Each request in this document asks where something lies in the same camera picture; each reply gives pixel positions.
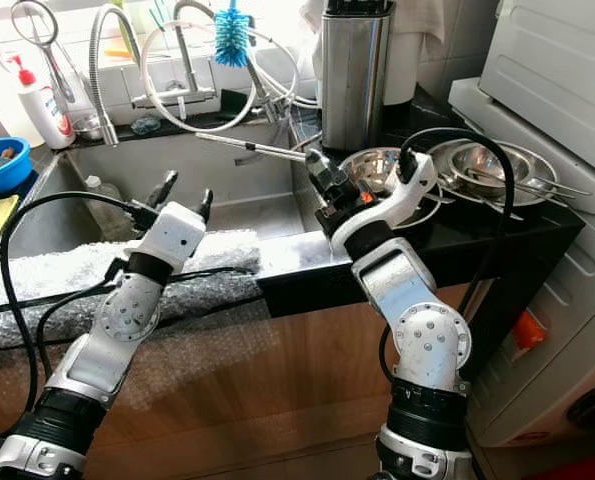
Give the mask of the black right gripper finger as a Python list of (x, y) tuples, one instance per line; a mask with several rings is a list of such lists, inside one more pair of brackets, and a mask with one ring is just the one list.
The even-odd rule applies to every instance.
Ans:
[(342, 184), (342, 170), (332, 157), (324, 154), (319, 148), (311, 148), (303, 159), (311, 186), (316, 192), (328, 192)]

